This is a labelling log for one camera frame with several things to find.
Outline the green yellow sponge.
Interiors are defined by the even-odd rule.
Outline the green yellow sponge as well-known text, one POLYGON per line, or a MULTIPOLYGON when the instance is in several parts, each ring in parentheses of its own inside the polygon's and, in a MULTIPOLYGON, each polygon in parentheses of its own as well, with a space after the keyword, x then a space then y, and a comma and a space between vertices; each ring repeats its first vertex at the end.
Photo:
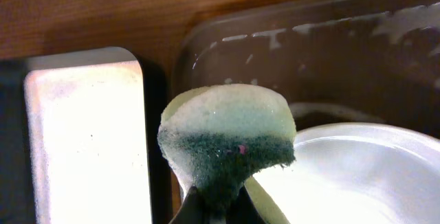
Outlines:
POLYGON ((157 142, 181 187, 224 213, 254 173, 295 160, 296 125, 286 99, 256 85, 213 85, 176 96, 157 142))

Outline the white plate being scrubbed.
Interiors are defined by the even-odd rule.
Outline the white plate being scrubbed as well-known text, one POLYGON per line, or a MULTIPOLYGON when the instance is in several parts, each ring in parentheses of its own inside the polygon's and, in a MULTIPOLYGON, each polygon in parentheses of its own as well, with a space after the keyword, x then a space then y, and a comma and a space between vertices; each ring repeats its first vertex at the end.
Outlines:
POLYGON ((336 104, 290 104, 295 162, 255 174, 287 223, 439 222, 439 140, 336 104))

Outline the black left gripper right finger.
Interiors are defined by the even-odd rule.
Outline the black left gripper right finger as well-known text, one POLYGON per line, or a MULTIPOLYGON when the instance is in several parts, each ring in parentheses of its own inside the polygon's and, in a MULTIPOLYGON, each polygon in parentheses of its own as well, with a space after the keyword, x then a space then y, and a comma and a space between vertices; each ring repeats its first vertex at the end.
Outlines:
POLYGON ((227 224, 266 224, 243 186, 226 214, 227 224))

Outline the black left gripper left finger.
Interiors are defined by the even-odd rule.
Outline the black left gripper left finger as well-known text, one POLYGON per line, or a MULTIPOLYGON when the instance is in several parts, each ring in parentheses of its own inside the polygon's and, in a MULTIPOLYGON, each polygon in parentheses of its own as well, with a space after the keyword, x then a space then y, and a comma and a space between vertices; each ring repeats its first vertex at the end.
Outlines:
POLYGON ((178 213, 169 224, 208 224, 208 211, 203 197, 198 189, 193 186, 182 203, 178 213))

